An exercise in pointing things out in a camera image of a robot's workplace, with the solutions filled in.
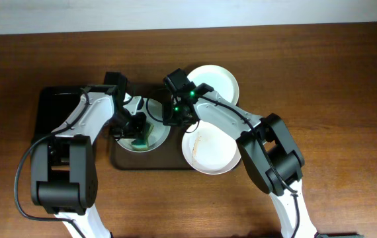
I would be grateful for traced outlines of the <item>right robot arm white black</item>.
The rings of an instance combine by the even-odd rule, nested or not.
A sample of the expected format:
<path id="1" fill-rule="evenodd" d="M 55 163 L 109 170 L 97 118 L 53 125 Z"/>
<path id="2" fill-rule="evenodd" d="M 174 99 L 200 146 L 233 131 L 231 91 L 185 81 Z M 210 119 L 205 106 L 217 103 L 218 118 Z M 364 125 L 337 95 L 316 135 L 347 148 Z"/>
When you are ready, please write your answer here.
<path id="1" fill-rule="evenodd" d="M 195 85 L 182 69 L 165 76 L 171 102 L 163 106 L 170 126 L 208 122 L 233 138 L 254 185 L 271 197 L 283 237 L 319 237 L 302 192 L 304 156 L 282 118 L 247 112 L 206 83 Z"/>

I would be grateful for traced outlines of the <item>white plate top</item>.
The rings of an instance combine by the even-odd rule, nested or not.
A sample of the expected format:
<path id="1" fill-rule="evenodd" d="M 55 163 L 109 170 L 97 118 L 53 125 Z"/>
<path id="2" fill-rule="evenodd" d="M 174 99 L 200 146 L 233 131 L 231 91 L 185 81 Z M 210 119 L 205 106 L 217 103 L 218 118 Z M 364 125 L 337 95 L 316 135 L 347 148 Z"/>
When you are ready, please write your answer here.
<path id="1" fill-rule="evenodd" d="M 205 83 L 214 88 L 223 99 L 236 105 L 239 100 L 239 85 L 233 74 L 219 65 L 202 65 L 188 74 L 196 86 Z"/>

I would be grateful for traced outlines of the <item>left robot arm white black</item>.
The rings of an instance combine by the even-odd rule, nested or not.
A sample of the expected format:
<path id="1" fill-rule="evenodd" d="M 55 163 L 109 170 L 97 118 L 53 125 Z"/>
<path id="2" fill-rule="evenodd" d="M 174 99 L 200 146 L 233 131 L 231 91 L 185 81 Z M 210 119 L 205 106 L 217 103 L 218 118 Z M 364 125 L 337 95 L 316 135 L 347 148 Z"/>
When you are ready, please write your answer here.
<path id="1" fill-rule="evenodd" d="M 112 237 L 95 207 L 94 143 L 107 124 L 115 139 L 145 136 L 142 99 L 130 96 L 127 84 L 123 74 L 107 72 L 101 85 L 46 87 L 40 93 L 30 150 L 31 198 L 72 237 Z"/>

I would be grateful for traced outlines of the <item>white plate with sauce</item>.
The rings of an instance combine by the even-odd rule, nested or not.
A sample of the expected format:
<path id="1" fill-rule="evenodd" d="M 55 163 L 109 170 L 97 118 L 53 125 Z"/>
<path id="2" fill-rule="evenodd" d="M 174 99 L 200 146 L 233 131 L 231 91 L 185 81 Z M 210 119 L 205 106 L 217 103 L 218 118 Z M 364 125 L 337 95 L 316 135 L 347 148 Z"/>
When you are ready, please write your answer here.
<path id="1" fill-rule="evenodd" d="M 207 175 L 229 172 L 241 161 L 235 140 L 218 127 L 203 121 L 186 129 L 181 150 L 193 169 Z"/>

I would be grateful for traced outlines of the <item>green yellow sponge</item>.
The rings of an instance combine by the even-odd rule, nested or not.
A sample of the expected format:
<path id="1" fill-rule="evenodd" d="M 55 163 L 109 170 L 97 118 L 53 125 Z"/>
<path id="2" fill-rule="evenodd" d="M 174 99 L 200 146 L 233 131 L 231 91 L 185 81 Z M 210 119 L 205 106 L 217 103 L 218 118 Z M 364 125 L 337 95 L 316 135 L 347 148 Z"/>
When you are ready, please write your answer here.
<path id="1" fill-rule="evenodd" d="M 148 137 L 151 134 L 154 125 L 147 122 L 144 130 L 142 131 L 142 135 L 131 142 L 131 146 L 136 151 L 145 151 L 149 148 Z"/>

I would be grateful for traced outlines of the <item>pale green plate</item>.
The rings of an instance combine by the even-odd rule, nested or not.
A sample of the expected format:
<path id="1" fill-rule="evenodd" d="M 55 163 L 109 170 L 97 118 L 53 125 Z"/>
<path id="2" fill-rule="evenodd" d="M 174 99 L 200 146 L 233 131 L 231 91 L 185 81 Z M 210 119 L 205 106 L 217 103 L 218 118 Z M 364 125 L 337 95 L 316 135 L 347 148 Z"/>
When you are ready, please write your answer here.
<path id="1" fill-rule="evenodd" d="M 127 149 L 128 151 L 133 151 L 137 153 L 143 153 L 147 151 L 151 151 L 159 147 L 169 135 L 170 126 L 164 126 L 162 122 L 159 122 L 162 120 L 162 104 L 154 99 L 149 99 L 149 102 L 147 103 L 147 106 L 149 108 L 150 114 L 147 113 L 146 110 L 146 100 L 147 98 L 144 98 L 144 103 L 142 108 L 138 112 L 143 112 L 146 115 L 146 122 L 151 123 L 154 125 L 154 128 L 151 132 L 151 134 L 148 137 L 149 142 L 149 148 L 145 151 L 136 151 L 132 148 L 131 142 L 135 139 L 116 139 L 116 142 L 123 147 L 124 149 Z"/>

